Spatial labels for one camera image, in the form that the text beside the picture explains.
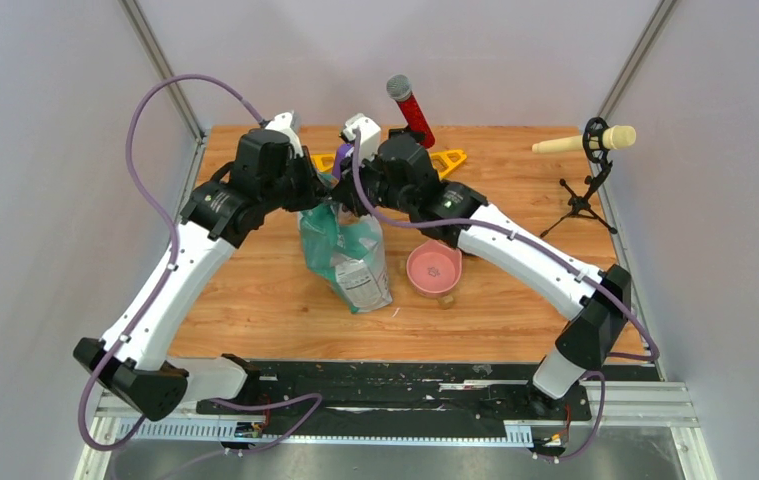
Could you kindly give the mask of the green pet food bag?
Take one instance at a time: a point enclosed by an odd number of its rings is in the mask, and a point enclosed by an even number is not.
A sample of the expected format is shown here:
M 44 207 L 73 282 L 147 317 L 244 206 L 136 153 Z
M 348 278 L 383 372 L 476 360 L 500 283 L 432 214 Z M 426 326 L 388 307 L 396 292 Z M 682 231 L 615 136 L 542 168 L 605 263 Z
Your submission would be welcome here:
M 390 305 L 393 297 L 380 222 L 356 216 L 339 202 L 325 200 L 297 213 L 307 268 L 323 279 L 353 314 Z

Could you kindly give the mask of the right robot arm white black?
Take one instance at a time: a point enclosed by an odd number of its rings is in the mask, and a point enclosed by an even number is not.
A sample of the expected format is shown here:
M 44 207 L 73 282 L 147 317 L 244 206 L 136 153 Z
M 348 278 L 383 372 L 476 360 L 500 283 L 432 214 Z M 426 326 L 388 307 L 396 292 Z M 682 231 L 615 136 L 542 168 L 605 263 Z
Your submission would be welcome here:
M 427 150 L 409 134 L 383 139 L 354 130 L 341 138 L 334 200 L 358 216 L 415 229 L 489 262 L 566 319 L 525 392 L 532 413 L 556 414 L 568 390 L 613 356 L 616 340 L 634 321 L 630 273 L 619 265 L 602 270 L 580 261 L 516 224 L 475 189 L 440 179 Z

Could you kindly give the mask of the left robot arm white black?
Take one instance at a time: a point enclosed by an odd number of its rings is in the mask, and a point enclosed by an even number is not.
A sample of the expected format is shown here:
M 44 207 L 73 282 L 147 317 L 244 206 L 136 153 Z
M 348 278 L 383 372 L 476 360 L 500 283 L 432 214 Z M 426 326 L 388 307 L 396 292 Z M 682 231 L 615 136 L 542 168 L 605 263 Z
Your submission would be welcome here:
M 247 361 L 170 357 L 167 351 L 189 310 L 220 267 L 266 215 L 317 206 L 325 187 L 296 131 L 268 123 L 239 138 L 236 157 L 194 189 L 177 226 L 179 248 L 157 269 L 100 338 L 83 338 L 74 358 L 88 371 L 107 363 L 99 383 L 150 421 L 178 405 L 223 399 L 238 413 L 261 400 L 259 372 Z

